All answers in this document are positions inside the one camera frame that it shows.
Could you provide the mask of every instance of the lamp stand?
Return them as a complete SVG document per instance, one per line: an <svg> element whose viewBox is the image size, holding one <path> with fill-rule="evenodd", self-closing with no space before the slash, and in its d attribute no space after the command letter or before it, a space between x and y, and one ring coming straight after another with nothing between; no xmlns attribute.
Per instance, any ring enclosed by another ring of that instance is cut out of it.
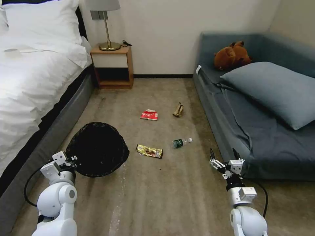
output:
<svg viewBox="0 0 315 236"><path fill-rule="evenodd" d="M111 42L109 39L109 33L108 33L108 28L107 28L107 12L103 11L103 16L104 16L104 22L105 22L105 28L106 28L106 35L107 35L107 43L101 43L98 45L98 48L102 51L115 51L120 49L120 44Z"/></svg>

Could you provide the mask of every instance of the white bedsheet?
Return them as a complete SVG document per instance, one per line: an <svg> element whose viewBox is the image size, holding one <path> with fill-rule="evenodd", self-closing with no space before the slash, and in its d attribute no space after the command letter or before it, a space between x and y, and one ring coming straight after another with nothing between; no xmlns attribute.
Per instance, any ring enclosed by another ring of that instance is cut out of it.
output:
<svg viewBox="0 0 315 236"><path fill-rule="evenodd" d="M86 48L75 43L9 33L0 37L0 176L90 64Z"/></svg>

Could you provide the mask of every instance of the white pillow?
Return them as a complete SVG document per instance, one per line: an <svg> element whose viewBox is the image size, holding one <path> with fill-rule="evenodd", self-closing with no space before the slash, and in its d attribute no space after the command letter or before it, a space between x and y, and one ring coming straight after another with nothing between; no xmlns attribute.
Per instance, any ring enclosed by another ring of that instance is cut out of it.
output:
<svg viewBox="0 0 315 236"><path fill-rule="evenodd" d="M0 35L8 31L6 12L0 7Z"/></svg>
<svg viewBox="0 0 315 236"><path fill-rule="evenodd" d="M7 4L9 31L21 36L58 37L82 43L75 14L79 0L55 0L39 4Z"/></svg>

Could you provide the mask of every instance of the plastic bottle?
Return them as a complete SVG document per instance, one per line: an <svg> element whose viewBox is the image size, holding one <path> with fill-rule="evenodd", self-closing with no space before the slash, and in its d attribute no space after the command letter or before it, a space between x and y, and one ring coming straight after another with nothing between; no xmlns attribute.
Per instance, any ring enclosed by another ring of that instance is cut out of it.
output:
<svg viewBox="0 0 315 236"><path fill-rule="evenodd" d="M192 138L188 138L188 139L175 139L173 141L173 147L174 148L180 148L182 146L184 146L186 143L191 143L193 141Z"/></svg>

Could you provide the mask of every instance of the trash bin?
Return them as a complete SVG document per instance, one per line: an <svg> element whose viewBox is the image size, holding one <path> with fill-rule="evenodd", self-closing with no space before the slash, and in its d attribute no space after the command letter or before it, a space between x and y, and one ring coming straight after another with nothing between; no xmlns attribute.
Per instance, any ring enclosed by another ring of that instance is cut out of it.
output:
<svg viewBox="0 0 315 236"><path fill-rule="evenodd" d="M114 127L92 122L73 136L66 154L77 157L75 170L80 174L101 177L118 169L127 160L129 150Z"/></svg>

